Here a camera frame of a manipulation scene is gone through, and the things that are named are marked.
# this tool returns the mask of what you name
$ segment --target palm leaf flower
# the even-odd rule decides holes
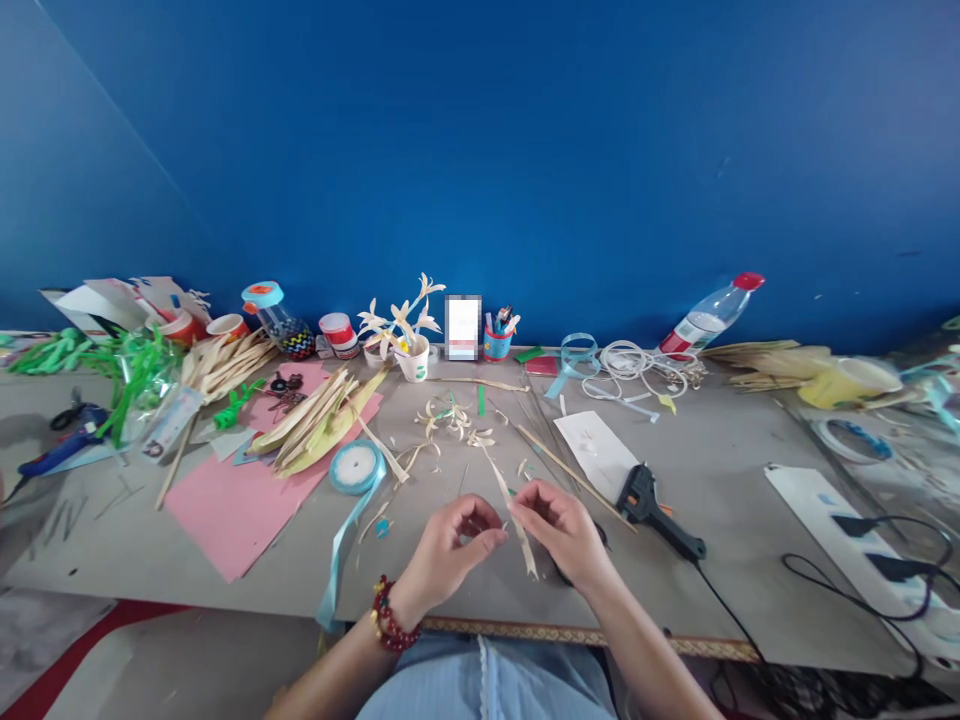
[[[428,278],[426,273],[420,273],[420,293],[412,303],[405,300],[399,308],[396,305],[391,305],[392,321],[377,315],[377,299],[371,300],[370,311],[358,313],[358,316],[363,319],[359,334],[372,333],[370,337],[364,340],[364,347],[372,349],[379,345],[380,357],[386,359],[391,345],[400,352],[405,352],[403,345],[405,343],[406,352],[409,352],[413,350],[416,336],[420,335],[421,330],[440,332],[440,326],[430,315],[430,299],[427,296],[430,293],[446,289],[446,285],[434,285],[433,278]],[[423,310],[420,312],[417,321],[411,325],[408,318],[416,310],[421,300],[424,301]]]

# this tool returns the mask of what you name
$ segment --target white cup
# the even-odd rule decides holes
[[[380,357],[380,343],[373,348],[363,348],[363,359],[367,361],[367,367],[379,370],[383,367],[383,359]]]
[[[415,335],[414,344],[416,347],[411,348],[411,350],[415,351],[416,354],[411,353],[410,357],[397,355],[397,363],[400,365],[407,382],[423,382],[427,379],[427,357],[430,354],[430,341],[423,335]]]

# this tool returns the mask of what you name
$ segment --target power strip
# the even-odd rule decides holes
[[[876,557],[869,556],[902,558],[874,531],[859,538],[844,532],[836,517],[862,516],[823,475],[809,468],[779,465],[768,465],[764,474],[861,598],[884,615],[907,615],[921,606],[926,583],[919,577],[905,582],[884,577],[877,569]],[[881,624],[909,649],[898,633]],[[947,670],[960,670],[960,612],[948,607],[936,593],[930,596],[930,609],[923,617],[897,623],[897,627],[928,660]]]

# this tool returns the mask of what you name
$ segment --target light blue shirt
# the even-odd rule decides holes
[[[358,720],[616,718],[607,678],[579,645],[424,633]]]

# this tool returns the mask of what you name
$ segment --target yellow cup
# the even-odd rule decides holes
[[[814,407],[831,410],[902,388],[900,378],[886,368],[866,360],[842,358],[797,390],[797,395]]]

